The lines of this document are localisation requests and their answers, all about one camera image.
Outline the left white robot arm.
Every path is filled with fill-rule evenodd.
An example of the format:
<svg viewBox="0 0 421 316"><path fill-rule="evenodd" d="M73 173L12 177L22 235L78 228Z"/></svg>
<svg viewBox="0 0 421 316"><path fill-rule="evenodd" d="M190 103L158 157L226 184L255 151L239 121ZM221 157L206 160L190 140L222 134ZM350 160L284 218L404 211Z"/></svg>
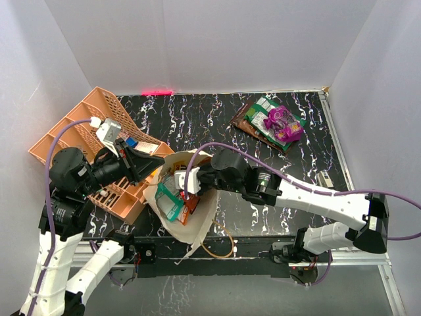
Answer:
<svg viewBox="0 0 421 316"><path fill-rule="evenodd" d="M111 268L135 257L133 235L114 229L78 273L69 277L93 209L89 196L123 178L137 184L164 164L162 157L138 151L121 138L115 144L117 152L104 147L92 163L77 147L58 151L46 163L39 252L28 296L16 315L82 315L88 298Z"/></svg>

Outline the brown paper bag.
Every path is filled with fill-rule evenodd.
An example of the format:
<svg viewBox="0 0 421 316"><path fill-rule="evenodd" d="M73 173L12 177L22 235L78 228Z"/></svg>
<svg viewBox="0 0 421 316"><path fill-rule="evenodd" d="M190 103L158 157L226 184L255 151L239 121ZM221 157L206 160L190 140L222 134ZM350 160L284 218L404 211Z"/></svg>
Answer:
<svg viewBox="0 0 421 316"><path fill-rule="evenodd" d="M164 165L157 169L157 173L153 177L153 184L143 191L146 202L158 215L166 231L178 241L189 244L191 247L184 255L185 259L193 255L199 246L203 244L211 225L214 223L220 193L215 189L211 189L205 193L200 198L193 214L186 216L187 221L185 224L179 221L177 217L173 221L169 221L164 213L164 209L157 205L155 196L157 195L163 176L170 171L175 171L176 166L186 167L191 160L193 160L194 165L197 165L210 157L210 154L204 151L197 152L195 149L191 151L180 151L166 156L164 158Z"/></svg>

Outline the green snack bag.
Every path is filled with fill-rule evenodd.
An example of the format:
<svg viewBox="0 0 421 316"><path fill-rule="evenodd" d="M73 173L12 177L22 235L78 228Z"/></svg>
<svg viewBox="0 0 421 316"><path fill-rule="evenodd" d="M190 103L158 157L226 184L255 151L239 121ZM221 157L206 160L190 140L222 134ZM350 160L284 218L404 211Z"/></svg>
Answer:
<svg viewBox="0 0 421 316"><path fill-rule="evenodd" d="M246 118L247 120L256 128L258 129L264 136L266 136L271 142L277 142L274 139L274 134L272 131L269 131L265 125L263 120L266 119L268 117L268 112L271 109L274 109L276 107L279 106L284 106L284 105L278 105L276 102L272 101L271 99L269 99L266 96L260 97L258 101L255 102L255 104L253 105L253 107L251 109L249 109L246 112ZM297 115L294 115L295 118L297 118L300 123L303 125L303 131L304 131L304 127L306 125L306 120L298 117Z"/></svg>

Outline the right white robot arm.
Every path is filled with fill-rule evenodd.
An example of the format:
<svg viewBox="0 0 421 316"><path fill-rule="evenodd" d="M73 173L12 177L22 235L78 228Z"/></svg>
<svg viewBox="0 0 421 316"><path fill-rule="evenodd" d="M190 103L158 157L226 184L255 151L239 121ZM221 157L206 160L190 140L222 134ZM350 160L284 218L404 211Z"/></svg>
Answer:
<svg viewBox="0 0 421 316"><path fill-rule="evenodd" d="M297 209L333 220L318 228L300 228L293 243L272 247L273 258L280 262L310 262L336 248L356 247L374 254L387 251L389 210L383 194L343 196L251 166L229 149L198 167L195 177L201 194L210 189L235 192L252 204Z"/></svg>

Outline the brown kettle chips bag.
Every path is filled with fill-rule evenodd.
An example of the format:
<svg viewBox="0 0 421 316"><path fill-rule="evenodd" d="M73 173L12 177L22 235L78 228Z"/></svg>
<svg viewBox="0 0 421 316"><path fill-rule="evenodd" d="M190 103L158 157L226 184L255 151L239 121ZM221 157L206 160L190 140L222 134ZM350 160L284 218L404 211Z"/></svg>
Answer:
<svg viewBox="0 0 421 316"><path fill-rule="evenodd" d="M281 145L279 143L271 142L266 136L264 136L258 129L256 129L246 118L246 112L253 107L255 103L248 101L242 105L240 110L231 119L230 124L234 127L244 131L246 134L256 138L257 140L269 145L270 147L277 149L278 151L287 152L293 142Z"/></svg>

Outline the red snack packet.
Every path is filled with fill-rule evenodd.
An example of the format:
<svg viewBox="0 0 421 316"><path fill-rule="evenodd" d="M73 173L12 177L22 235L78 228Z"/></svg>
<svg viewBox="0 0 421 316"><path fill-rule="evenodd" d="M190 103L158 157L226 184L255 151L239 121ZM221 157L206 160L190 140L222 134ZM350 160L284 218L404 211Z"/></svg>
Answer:
<svg viewBox="0 0 421 316"><path fill-rule="evenodd" d="M200 202L200 197L196 195L189 195L185 200L185 206L187 207L190 214L193 214Z"/></svg>

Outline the purple snack bag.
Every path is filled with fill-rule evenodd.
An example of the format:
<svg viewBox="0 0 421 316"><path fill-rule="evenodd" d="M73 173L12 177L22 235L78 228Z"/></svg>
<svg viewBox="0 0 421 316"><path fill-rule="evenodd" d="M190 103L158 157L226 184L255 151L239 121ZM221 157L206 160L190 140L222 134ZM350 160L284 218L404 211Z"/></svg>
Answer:
<svg viewBox="0 0 421 316"><path fill-rule="evenodd" d="M265 127L272 131L279 143L298 141L303 133L303 125L284 106L271 109L263 120Z"/></svg>

